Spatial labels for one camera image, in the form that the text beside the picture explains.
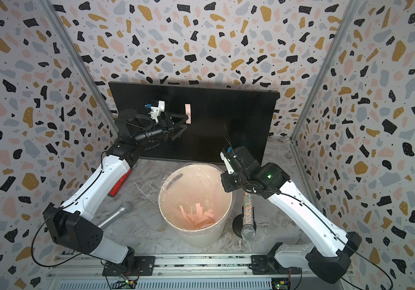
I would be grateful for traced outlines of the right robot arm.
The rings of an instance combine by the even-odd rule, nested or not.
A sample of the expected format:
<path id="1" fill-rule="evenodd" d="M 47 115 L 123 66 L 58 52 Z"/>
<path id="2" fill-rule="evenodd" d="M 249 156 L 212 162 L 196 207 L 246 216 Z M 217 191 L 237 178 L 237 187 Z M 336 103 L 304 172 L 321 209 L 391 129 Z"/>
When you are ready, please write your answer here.
<path id="1" fill-rule="evenodd" d="M 310 238 L 305 245 L 279 244 L 271 261 L 282 268 L 305 268 L 323 281 L 335 284 L 349 270 L 351 256 L 362 238 L 332 223 L 297 188 L 290 176 L 275 163 L 261 166 L 246 147 L 223 149 L 226 166 L 221 182 L 226 192 L 242 189 L 256 194 L 282 210 Z"/>

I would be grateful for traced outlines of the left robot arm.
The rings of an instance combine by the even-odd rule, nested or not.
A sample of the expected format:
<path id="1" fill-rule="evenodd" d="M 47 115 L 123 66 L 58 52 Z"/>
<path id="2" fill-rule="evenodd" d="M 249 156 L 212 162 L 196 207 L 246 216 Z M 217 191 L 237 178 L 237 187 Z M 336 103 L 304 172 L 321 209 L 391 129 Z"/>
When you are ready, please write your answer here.
<path id="1" fill-rule="evenodd" d="M 105 197 L 144 151 L 174 141 L 186 130 L 188 119 L 185 114 L 154 108 L 148 114 L 134 109 L 119 113 L 114 120 L 118 138 L 101 156 L 101 165 L 72 197 L 59 207 L 50 206 L 44 211 L 51 240 L 79 254 L 104 260 L 105 275 L 135 272 L 138 265 L 134 250 L 107 237 L 92 220 Z"/>

